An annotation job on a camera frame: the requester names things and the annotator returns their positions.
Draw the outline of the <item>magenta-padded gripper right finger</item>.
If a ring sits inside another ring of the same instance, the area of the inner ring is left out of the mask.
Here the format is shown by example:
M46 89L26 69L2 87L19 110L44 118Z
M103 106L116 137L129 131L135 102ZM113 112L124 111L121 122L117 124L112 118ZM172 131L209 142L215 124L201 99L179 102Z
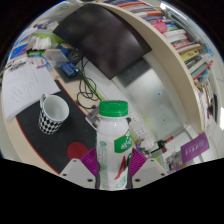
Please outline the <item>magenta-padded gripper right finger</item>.
M141 188L167 176L167 172L156 159L147 159L136 149L132 149L128 171L128 186L131 189Z

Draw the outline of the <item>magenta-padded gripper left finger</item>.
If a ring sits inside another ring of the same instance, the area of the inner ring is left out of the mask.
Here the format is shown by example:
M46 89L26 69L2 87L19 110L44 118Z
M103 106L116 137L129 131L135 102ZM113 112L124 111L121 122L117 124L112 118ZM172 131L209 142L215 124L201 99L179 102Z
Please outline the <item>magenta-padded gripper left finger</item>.
M60 177L84 188L99 187L96 149L85 153L80 159L72 159L60 173Z

